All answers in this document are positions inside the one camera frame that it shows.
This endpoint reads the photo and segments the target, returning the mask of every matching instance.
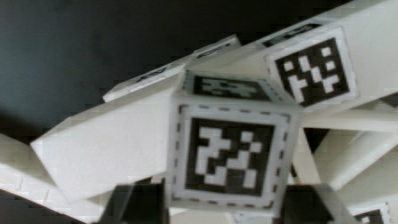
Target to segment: black square pattern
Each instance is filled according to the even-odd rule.
[[[355,215],[355,219],[364,224],[383,224],[380,210],[373,210]]]
[[[261,196],[273,126],[191,119],[184,188]]]
[[[193,94],[269,101],[257,82],[200,76],[193,79]]]
[[[275,60],[282,86],[307,107],[349,92],[335,38]]]

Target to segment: white surface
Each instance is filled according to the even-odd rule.
[[[396,170],[398,148],[378,159],[337,192],[349,207],[362,204],[383,203],[398,198]]]
[[[232,217],[221,212],[189,210],[170,216],[170,224],[234,224]]]
[[[335,190],[381,158],[396,144],[398,134],[365,132],[349,135],[335,134],[335,131],[328,132],[314,153],[314,161],[321,180]]]
[[[165,171],[174,81],[166,79],[72,116],[31,142],[69,201]]]
[[[294,155],[293,155],[293,167],[296,172],[296,179],[300,184],[319,184],[319,174],[314,165],[312,153],[307,145],[307,138],[303,129],[298,130]]]
[[[81,222],[92,223],[97,221],[108,194],[69,203],[47,176],[31,148],[3,135],[0,135],[0,189]]]
[[[398,113],[351,109],[328,117],[307,119],[301,126],[398,133]]]

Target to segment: dashed border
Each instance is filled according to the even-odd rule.
[[[189,106],[189,105],[186,105],[186,104],[181,104],[179,105],[179,107],[177,107],[177,117],[181,117],[181,112],[182,112],[182,109],[184,108],[188,108],[188,107],[193,107],[193,106]],[[227,108],[227,107],[214,107],[214,106],[209,106],[209,105],[195,105],[195,107],[198,107],[200,109],[218,109],[218,111],[230,111],[232,109],[230,108]],[[239,113],[252,113],[252,111],[250,110],[246,110],[246,109],[239,109],[239,110],[234,110],[234,111],[237,111]],[[269,115],[269,114],[277,114],[277,115],[280,115],[280,116],[284,116],[285,117],[285,125],[289,126],[289,124],[291,124],[291,115],[289,114],[285,114],[285,113],[271,113],[271,112],[266,112],[266,111],[255,111],[255,113],[257,114],[261,114],[261,115]],[[181,137],[181,120],[177,119],[177,123],[175,123],[175,136],[179,136]],[[172,164],[172,169],[174,169],[174,172],[172,172],[172,187],[175,186],[175,182],[177,182],[177,176],[175,176],[175,170],[177,170],[177,153],[179,153],[179,147],[181,147],[181,144],[179,144],[179,137],[175,138],[175,141],[174,141],[174,157],[172,157],[172,160],[174,160],[174,164]],[[284,147],[285,147],[285,141],[287,141],[287,128],[285,128],[285,130],[284,130],[284,137],[282,137],[282,148],[278,149],[278,160],[280,160],[280,163],[282,163],[282,160],[284,160]],[[273,175],[275,175],[275,177],[278,177],[280,176],[280,170],[282,170],[282,168],[280,168],[280,166],[275,166],[275,168],[273,168],[273,171],[269,172],[269,173],[273,173]],[[277,194],[277,190],[278,190],[278,183],[273,183],[271,184],[271,193],[273,193],[273,195]],[[218,205],[218,201],[214,201],[214,200],[200,200],[198,198],[181,198],[181,197],[175,197],[175,195],[174,195],[174,191],[170,192],[170,198],[172,198],[172,200],[175,200],[175,201],[179,201],[179,200],[188,200],[188,201],[193,201],[193,202],[204,202],[204,203],[207,203],[207,204],[211,204],[211,205]],[[227,206],[227,207],[245,207],[245,208],[261,208],[261,209],[269,209],[271,208],[271,206],[273,206],[273,200],[269,200],[269,203],[268,203],[268,205],[266,206],[255,206],[255,205],[252,205],[252,204],[237,204],[237,203],[227,203],[227,204],[221,204],[220,206]]]

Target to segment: black background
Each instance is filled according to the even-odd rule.
[[[28,143],[120,81],[230,34],[248,43],[344,2],[1,0],[0,133]],[[69,223],[0,199],[1,224]]]

